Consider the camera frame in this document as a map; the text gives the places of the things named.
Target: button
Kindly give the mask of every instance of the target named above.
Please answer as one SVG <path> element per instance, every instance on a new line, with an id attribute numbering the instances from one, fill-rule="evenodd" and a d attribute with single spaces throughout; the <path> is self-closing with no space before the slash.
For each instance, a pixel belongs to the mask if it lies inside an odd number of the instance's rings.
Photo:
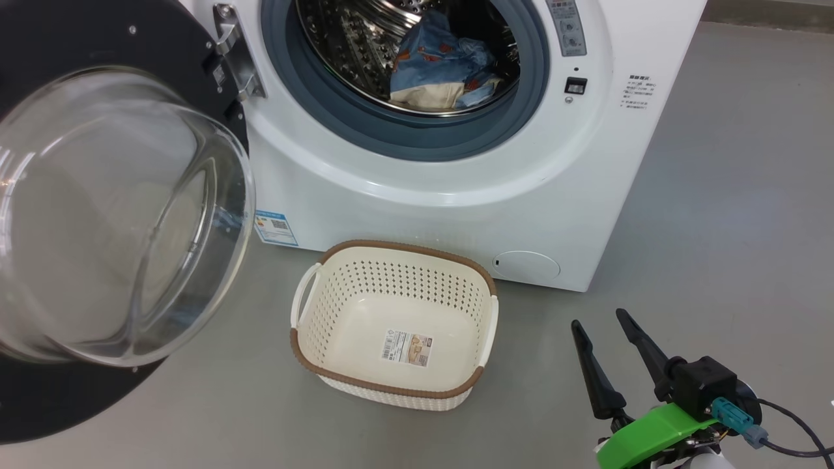
<path id="1" fill-rule="evenodd" d="M 587 86 L 588 78 L 568 77 L 568 81 L 565 83 L 565 93 L 585 94 Z"/>
<path id="2" fill-rule="evenodd" d="M 570 20 L 559 21 L 559 27 L 562 29 L 563 33 L 570 33 L 572 31 L 574 31 L 575 29 L 577 29 L 576 23 L 574 23 Z"/>

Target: washing drum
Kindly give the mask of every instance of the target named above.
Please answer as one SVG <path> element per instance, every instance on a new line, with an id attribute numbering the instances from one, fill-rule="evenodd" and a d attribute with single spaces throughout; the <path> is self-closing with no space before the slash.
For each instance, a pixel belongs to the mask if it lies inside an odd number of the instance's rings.
<path id="1" fill-rule="evenodd" d="M 424 116 L 471 113 L 500 99 L 517 83 L 518 47 L 510 27 L 486 0 L 297 0 L 307 39 L 327 69 L 356 93 L 385 108 Z M 403 36 L 434 9 L 458 38 L 484 41 L 503 78 L 490 99 L 464 109 L 425 109 L 389 99 L 389 81 Z"/>

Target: barcode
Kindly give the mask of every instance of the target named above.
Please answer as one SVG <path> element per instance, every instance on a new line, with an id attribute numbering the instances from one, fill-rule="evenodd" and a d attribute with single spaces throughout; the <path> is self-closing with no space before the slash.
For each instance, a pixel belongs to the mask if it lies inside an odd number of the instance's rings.
<path id="1" fill-rule="evenodd" d="M 394 337 L 389 335 L 385 339 L 385 347 L 382 349 L 383 360 L 391 360 L 391 349 L 394 348 Z"/>

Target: door hinge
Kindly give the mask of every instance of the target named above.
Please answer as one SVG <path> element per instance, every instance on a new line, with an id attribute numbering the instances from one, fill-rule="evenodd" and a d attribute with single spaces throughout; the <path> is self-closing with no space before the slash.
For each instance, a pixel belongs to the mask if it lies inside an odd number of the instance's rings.
<path id="1" fill-rule="evenodd" d="M 238 100 L 241 102 L 253 97 L 266 98 L 258 69 L 249 52 L 243 27 L 238 19 L 234 5 L 216 3 L 214 5 L 214 26 L 220 39 L 214 50 L 225 58 L 232 70 L 234 82 L 238 87 Z"/>

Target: basket handle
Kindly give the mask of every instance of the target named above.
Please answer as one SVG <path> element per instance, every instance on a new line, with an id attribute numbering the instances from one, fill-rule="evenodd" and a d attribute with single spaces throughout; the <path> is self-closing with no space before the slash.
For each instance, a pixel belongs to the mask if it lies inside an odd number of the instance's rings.
<path id="1" fill-rule="evenodd" d="M 484 349 L 480 352 L 480 362 L 478 366 L 486 366 L 486 362 L 490 359 L 490 352 L 492 351 L 492 343 L 495 341 L 495 330 L 498 329 L 498 297 L 492 295 L 492 317 L 490 318 L 490 328 L 486 331 L 486 342 L 484 342 Z"/>
<path id="2" fill-rule="evenodd" d="M 310 279 L 313 278 L 315 275 L 318 277 L 319 268 L 321 268 L 320 263 L 316 263 L 316 265 L 307 269 L 307 272 L 301 277 L 301 281 L 299 282 L 299 286 L 295 289 L 295 296 L 293 297 L 293 309 L 289 313 L 289 325 L 293 329 L 299 328 L 299 316 L 301 315 L 302 310 L 307 309 L 307 304 L 309 303 L 309 295 L 307 297 L 307 301 L 304 302 L 304 306 L 301 305 L 301 297 L 304 296 L 304 291 L 307 290 L 307 285 L 310 283 Z"/>

